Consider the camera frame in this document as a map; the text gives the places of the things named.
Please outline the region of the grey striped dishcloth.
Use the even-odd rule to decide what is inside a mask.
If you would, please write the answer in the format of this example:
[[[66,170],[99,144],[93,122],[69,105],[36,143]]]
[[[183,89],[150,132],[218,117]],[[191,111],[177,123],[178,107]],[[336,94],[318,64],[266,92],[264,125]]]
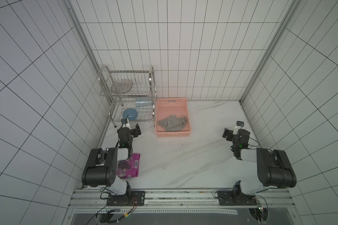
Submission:
[[[158,122],[158,125],[164,128],[165,132],[177,132],[181,131],[187,124],[188,119],[186,117],[177,117],[171,115]]]

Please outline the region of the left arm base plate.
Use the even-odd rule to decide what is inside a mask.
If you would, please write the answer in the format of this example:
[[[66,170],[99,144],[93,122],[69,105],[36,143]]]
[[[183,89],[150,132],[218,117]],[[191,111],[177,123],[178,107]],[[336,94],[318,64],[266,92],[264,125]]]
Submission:
[[[124,195],[114,195],[109,193],[107,206],[143,206],[145,191],[130,191]]]

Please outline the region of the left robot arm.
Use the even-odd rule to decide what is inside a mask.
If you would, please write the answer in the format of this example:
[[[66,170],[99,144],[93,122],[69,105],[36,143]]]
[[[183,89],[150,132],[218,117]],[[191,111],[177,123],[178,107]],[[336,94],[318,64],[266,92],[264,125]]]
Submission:
[[[133,152],[133,139],[141,135],[139,124],[131,129],[122,125],[118,130],[118,142],[112,148],[96,148],[90,151],[82,173],[82,184],[100,187],[101,199],[107,205],[129,205],[136,197],[131,193],[127,179],[138,177],[140,154]]]

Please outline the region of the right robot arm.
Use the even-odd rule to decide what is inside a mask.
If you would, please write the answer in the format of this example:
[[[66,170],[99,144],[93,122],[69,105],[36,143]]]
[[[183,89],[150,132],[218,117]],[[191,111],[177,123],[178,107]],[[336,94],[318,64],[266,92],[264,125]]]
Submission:
[[[240,161],[256,164],[256,174],[237,181],[231,191],[219,191],[224,204],[253,205],[256,194],[267,189],[293,188],[297,178],[285,151],[270,150],[259,146],[249,148],[250,132],[236,125],[234,130],[224,129],[223,138],[232,142],[231,151]]]

